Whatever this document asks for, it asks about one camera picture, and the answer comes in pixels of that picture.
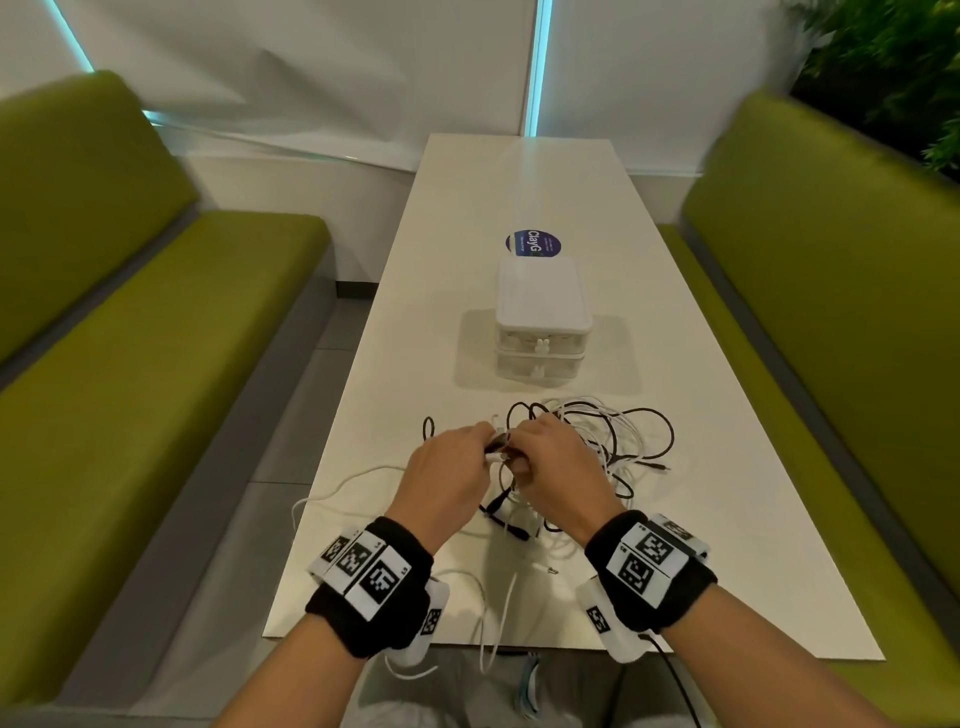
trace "forearm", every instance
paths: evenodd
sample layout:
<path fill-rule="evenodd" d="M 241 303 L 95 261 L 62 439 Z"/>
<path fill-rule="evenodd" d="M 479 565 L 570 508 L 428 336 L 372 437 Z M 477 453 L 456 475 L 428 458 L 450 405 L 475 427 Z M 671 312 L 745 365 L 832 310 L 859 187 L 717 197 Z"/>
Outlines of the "forearm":
<path fill-rule="evenodd" d="M 777 627 L 717 586 L 662 635 L 726 728 L 894 725 Z"/>
<path fill-rule="evenodd" d="M 215 728 L 335 728 L 365 660 L 306 615 L 253 674 Z"/>

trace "gray pants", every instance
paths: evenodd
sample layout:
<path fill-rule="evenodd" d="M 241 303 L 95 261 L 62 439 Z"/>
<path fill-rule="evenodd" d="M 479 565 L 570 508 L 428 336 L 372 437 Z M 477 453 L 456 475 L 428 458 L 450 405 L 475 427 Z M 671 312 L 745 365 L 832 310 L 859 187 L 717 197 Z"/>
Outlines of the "gray pants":
<path fill-rule="evenodd" d="M 343 728 L 493 728 L 527 724 L 515 709 L 526 658 L 496 658 L 480 673 L 477 651 L 436 647 L 423 664 L 439 669 L 415 681 L 396 679 L 382 658 L 368 665 L 350 700 Z M 537 673 L 537 724 L 557 728 L 692 728 L 686 705 L 661 658 L 620 666 L 606 653 L 551 651 Z M 684 679 L 705 727 L 713 716 Z"/>

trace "foliage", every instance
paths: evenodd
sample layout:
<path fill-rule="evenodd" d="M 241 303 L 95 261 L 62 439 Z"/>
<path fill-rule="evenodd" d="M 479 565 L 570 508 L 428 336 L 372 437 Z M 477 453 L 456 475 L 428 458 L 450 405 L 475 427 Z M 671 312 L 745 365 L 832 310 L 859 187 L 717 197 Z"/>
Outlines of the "foliage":
<path fill-rule="evenodd" d="M 789 0 L 787 7 L 820 39 L 806 75 L 883 74 L 894 90 L 867 121 L 942 109 L 947 120 L 924 160 L 937 170 L 960 165 L 960 0 Z"/>

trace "right hand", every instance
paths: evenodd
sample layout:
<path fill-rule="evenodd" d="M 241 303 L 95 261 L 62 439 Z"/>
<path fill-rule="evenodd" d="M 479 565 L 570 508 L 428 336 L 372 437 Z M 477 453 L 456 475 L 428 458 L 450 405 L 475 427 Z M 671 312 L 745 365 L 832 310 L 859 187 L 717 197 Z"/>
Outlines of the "right hand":
<path fill-rule="evenodd" d="M 556 415 L 544 413 L 510 430 L 509 445 L 524 455 L 507 463 L 520 492 L 580 546 L 626 510 L 596 453 Z"/>

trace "floor tile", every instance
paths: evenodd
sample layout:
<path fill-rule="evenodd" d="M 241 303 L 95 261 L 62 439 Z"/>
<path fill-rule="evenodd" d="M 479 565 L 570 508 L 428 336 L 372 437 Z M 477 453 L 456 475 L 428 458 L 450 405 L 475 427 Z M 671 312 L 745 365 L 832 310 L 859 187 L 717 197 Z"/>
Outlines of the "floor tile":
<path fill-rule="evenodd" d="M 355 352 L 360 345 L 373 301 L 337 299 L 330 323 L 317 343 L 318 349 L 346 349 Z"/>
<path fill-rule="evenodd" d="M 207 720 L 109 716 L 46 708 L 0 716 L 0 728 L 205 728 L 209 724 Z"/>
<path fill-rule="evenodd" d="M 252 480 L 313 482 L 352 363 L 353 352 L 313 352 Z"/>
<path fill-rule="evenodd" d="M 309 487 L 251 483 L 147 694 L 131 715 L 214 718 L 273 649 L 260 638 Z"/>

